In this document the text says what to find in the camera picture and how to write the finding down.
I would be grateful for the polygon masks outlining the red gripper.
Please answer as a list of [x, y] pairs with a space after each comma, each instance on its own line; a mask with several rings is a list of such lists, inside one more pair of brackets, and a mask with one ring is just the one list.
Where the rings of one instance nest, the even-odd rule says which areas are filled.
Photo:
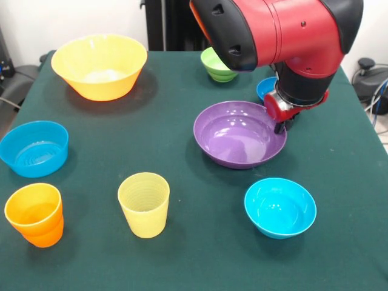
[[329, 90], [326, 90], [323, 97], [316, 104], [309, 106], [298, 106], [283, 100], [280, 94], [273, 90], [264, 96], [264, 106], [267, 114], [276, 122], [274, 133], [283, 134], [286, 130], [290, 130], [300, 112], [310, 110], [327, 101]]

